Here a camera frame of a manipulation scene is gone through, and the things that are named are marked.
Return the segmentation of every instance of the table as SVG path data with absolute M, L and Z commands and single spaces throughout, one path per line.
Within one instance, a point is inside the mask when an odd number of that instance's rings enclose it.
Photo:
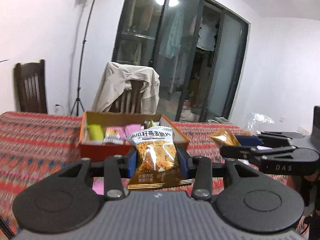
M 0 115 L 0 215 L 16 234 L 19 227 L 12 213 L 15 196 L 28 186 L 80 159 L 76 146 L 81 117 L 6 112 Z M 206 156 L 214 162 L 224 162 L 209 133 L 221 128 L 241 135 L 235 125 L 216 123 L 175 123 L 190 138 L 188 153 Z M 286 183 L 285 176 L 271 175 Z M 128 180 L 123 179 L 126 187 Z M 223 190 L 222 178 L 212 179 L 213 194 Z M 192 185 L 163 189 L 185 190 L 191 194 Z M 2 232 L 0 240 L 6 239 Z

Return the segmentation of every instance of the light stand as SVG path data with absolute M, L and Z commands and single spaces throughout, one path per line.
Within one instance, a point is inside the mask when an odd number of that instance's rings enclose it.
M 82 49 L 81 49 L 80 65 L 79 65 L 77 98 L 76 98 L 76 100 L 75 100 L 75 102 L 74 102 L 74 104 L 73 104 L 73 107 L 72 107 L 72 109 L 71 109 L 70 115 L 73 114 L 73 111 L 74 111 L 74 109 L 75 109 L 75 107 L 76 107 L 76 116 L 79 116 L 79 105 L 81 106 L 82 111 L 84 112 L 84 107 L 83 107 L 83 104 L 82 104 L 81 99 L 80 99 L 81 69 L 82 69 L 82 60 L 83 60 L 84 45 L 85 45 L 85 43 L 86 43 L 88 26 L 89 26 L 89 22 L 90 22 L 90 18 L 91 18 L 91 13 L 92 13 L 92 8 L 93 8 L 93 5 L 94 5 L 94 1 L 95 1 L 95 0 L 92 0 L 90 12 L 89 12 L 89 16 L 88 16 L 88 20 L 87 20 L 87 25 L 86 25 L 85 31 L 84 31 L 84 38 L 83 38 L 83 41 L 82 41 Z

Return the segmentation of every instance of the dark brown chair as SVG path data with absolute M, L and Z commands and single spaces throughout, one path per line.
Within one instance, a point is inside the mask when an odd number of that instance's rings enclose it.
M 132 90 L 125 90 L 111 105 L 109 112 L 140 114 L 142 81 L 131 80 Z
M 14 81 L 17 88 L 22 112 L 47 114 L 45 95 L 44 59 L 39 63 L 31 62 L 14 68 Z

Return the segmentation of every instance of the open box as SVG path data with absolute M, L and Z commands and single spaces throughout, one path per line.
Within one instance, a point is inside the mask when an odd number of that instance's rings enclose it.
M 133 123 L 144 125 L 145 121 L 159 122 L 159 125 L 171 127 L 173 131 L 173 142 L 176 147 L 186 150 L 189 144 L 188 137 L 183 134 L 165 115 L 148 114 L 115 114 L 84 112 L 81 128 L 79 149 L 82 158 L 90 158 L 92 162 L 101 162 L 108 156 L 127 155 L 132 145 L 97 144 L 90 140 L 87 130 L 89 124 L 100 124 L 102 127 L 125 126 Z

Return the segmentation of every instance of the tablecloth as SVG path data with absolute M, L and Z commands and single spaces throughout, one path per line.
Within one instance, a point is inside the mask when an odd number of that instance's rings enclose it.
M 6 112 L 0 115 L 0 215 L 16 234 L 19 227 L 12 213 L 15 196 L 26 187 L 60 170 L 80 158 L 78 143 L 81 117 Z M 224 162 L 209 133 L 220 128 L 243 134 L 235 125 L 208 123 L 175 123 L 188 135 L 191 156 L 206 156 L 214 162 Z M 271 175 L 286 183 L 285 176 Z M 124 186 L 128 180 L 123 179 Z M 213 194 L 223 190 L 222 178 L 212 179 Z M 163 190 L 186 190 L 192 185 Z M 2 232 L 0 240 L 6 239 Z

